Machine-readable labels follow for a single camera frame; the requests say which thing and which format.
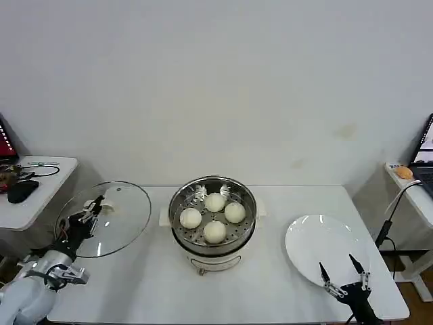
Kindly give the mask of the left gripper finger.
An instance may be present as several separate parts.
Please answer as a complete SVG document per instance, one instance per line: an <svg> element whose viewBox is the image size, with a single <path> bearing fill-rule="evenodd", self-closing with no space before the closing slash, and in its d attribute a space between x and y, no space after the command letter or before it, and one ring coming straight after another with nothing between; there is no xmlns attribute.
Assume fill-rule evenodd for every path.
<svg viewBox="0 0 433 325"><path fill-rule="evenodd" d="M91 202L85 206L82 215L78 218L78 222L86 223L88 220L94 218L95 212L93 210L95 205L96 204L94 202Z"/></svg>
<svg viewBox="0 0 433 325"><path fill-rule="evenodd" d="M90 233L92 234L94 232L94 229L96 227L96 223L97 223L97 218L98 215L100 214L101 210L102 210L102 201L104 200L104 196L103 195L99 195L93 202L92 202L92 208L90 210L91 213L91 218L90 218L90 222L91 222L91 229L90 229Z"/></svg>

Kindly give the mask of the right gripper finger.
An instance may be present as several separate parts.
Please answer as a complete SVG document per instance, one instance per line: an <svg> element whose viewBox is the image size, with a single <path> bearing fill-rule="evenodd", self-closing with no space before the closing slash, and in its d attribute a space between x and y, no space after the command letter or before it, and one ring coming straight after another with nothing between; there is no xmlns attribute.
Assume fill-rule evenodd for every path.
<svg viewBox="0 0 433 325"><path fill-rule="evenodd" d="M327 273L327 271L325 270L322 262L319 263L319 267L321 270L321 277L322 280L324 281L324 289L327 293L329 293L331 296L333 296L334 298L344 298L345 296L345 291L342 290L341 288L337 287L335 284L333 284L330 280L330 277Z"/></svg>
<svg viewBox="0 0 433 325"><path fill-rule="evenodd" d="M361 290L363 291L371 291L371 287L369 285L369 278L371 273L364 270L363 266L359 261L357 261L351 254L348 255L352 264L360 276L361 281Z"/></svg>

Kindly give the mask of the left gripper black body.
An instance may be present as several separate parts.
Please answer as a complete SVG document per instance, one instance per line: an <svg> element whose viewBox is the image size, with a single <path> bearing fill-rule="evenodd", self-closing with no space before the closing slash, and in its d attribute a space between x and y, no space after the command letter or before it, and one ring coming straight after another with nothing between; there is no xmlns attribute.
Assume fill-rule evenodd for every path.
<svg viewBox="0 0 433 325"><path fill-rule="evenodd" d="M84 240L91 237L92 226L89 222L81 221L87 213L75 213L68 218L62 219L57 226L59 234L54 242L53 249L70 258L77 258L77 250Z"/></svg>

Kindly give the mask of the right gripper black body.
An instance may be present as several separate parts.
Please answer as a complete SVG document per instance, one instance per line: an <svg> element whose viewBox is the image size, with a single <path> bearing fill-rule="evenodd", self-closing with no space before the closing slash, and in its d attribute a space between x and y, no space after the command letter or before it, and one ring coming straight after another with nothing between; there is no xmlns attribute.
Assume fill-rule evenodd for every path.
<svg viewBox="0 0 433 325"><path fill-rule="evenodd" d="M347 284L340 288L347 292L347 294L339 298L339 302L350 307L357 324L384 324L384 321L375 315L369 304L368 298L371 294L370 290L363 290L360 282Z"/></svg>

